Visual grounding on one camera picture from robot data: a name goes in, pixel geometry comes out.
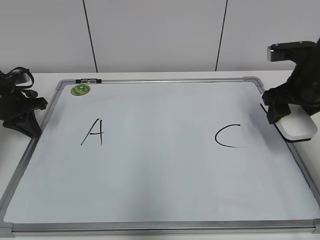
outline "black marker writing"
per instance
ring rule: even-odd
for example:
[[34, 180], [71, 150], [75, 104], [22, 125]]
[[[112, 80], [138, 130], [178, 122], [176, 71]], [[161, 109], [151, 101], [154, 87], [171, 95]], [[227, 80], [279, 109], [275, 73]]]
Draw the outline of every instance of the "black marker writing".
[[220, 143], [220, 142], [217, 140], [218, 134], [219, 134], [222, 130], [224, 130], [224, 129], [226, 129], [226, 128], [229, 128], [229, 127], [232, 127], [232, 126], [241, 126], [241, 125], [240, 125], [240, 124], [231, 124], [231, 125], [228, 125], [228, 126], [225, 126], [225, 127], [221, 128], [221, 129], [215, 134], [215, 136], [214, 136], [214, 140], [216, 141], [217, 144], [220, 144], [221, 146], [224, 146], [224, 147], [227, 147], [227, 148], [238, 148], [237, 146], [224, 145], [224, 144]]
[[83, 139], [83, 141], [82, 141], [82, 143], [81, 143], [81, 146], [82, 146], [82, 144], [84, 144], [85, 140], [87, 139], [87, 137], [88, 137], [89, 135], [98, 135], [98, 134], [100, 135], [100, 144], [101, 144], [101, 146], [102, 146], [102, 134], [103, 134], [103, 132], [102, 132], [102, 119], [100, 119], [100, 132], [91, 132], [92, 129], [94, 128], [94, 126], [96, 125], [96, 123], [99, 121], [99, 119], [100, 119], [100, 118], [97, 118], [97, 119], [94, 121], [94, 123], [93, 123], [93, 125], [91, 126], [91, 128], [89, 129], [88, 133], [85, 135], [85, 138]]

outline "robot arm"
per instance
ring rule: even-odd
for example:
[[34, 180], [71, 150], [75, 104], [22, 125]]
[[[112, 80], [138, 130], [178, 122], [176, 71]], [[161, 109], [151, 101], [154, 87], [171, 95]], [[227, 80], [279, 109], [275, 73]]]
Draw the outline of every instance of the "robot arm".
[[[31, 81], [30, 85], [18, 85]], [[17, 130], [28, 137], [39, 137], [42, 133], [36, 120], [36, 109], [44, 110], [47, 101], [37, 97], [38, 93], [30, 90], [34, 77], [29, 69], [16, 67], [8, 73], [0, 71], [0, 120], [5, 128]]]
[[286, 83], [262, 95], [269, 123], [288, 142], [310, 140], [317, 132], [310, 116], [320, 111], [320, 39], [273, 44], [268, 47], [268, 60], [296, 63]]

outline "whiteboard frame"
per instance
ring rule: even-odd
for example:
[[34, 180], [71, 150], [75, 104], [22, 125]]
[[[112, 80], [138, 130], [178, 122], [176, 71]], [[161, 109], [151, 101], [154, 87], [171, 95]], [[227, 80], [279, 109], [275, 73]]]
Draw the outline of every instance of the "whiteboard frame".
[[[62, 90], [67, 85], [84, 84], [161, 84], [161, 83], [225, 83], [250, 82], [255, 84], [260, 94], [264, 85], [257, 77], [239, 78], [191, 78], [191, 79], [127, 79], [101, 80], [96, 78], [61, 80], [47, 107], [40, 123], [45, 129], [52, 112], [59, 100]], [[320, 233], [320, 219], [299, 220], [240, 220], [240, 221], [175, 221], [175, 222], [84, 222], [84, 223], [8, 223], [4, 216], [15, 190], [30, 162], [39, 137], [32, 138], [27, 146], [9, 184], [0, 200], [0, 238], [35, 235], [127, 235], [127, 234], [183, 234], [183, 233], [281, 233], [313, 232]], [[309, 187], [320, 206], [320, 182], [314, 176], [311, 163], [302, 159], [293, 143], [286, 143], [293, 158], [309, 184]]]

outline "whiteboard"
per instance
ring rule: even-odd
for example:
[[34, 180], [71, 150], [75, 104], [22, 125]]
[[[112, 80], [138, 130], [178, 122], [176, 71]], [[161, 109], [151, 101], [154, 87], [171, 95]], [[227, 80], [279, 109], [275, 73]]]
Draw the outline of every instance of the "whiteboard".
[[252, 82], [97, 83], [83, 96], [74, 86], [62, 90], [5, 222], [320, 217]]

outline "white table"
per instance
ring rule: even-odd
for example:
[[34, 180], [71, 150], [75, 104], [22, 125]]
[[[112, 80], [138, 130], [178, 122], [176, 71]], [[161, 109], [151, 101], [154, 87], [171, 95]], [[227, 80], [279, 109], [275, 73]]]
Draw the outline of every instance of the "white table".
[[[230, 72], [144, 72], [144, 73], [36, 73], [34, 74], [34, 90], [39, 92], [40, 97], [51, 99], [58, 81], [62, 79], [99, 78], [104, 80], [120, 79], [184, 79], [184, 78], [238, 78], [254, 76], [259, 77], [265, 89], [276, 87], [290, 76], [291, 71], [230, 71]], [[36, 111], [40, 119], [45, 111]], [[320, 126], [320, 114], [312, 117]], [[3, 194], [14, 170], [26, 149], [29, 138], [10, 129], [0, 128], [0, 195]], [[320, 160], [318, 155], [320, 145], [320, 134], [318, 133], [311, 141], [297, 143], [296, 147], [303, 158], [308, 158], [314, 170], [320, 176]], [[81, 239], [88, 237], [68, 237], [68, 239]], [[282, 234], [201, 234], [201, 235], [162, 235], [162, 236], [92, 236], [91, 239], [320, 239], [319, 234], [310, 233], [282, 233]], [[37, 237], [37, 239], [48, 239], [48, 237]]]

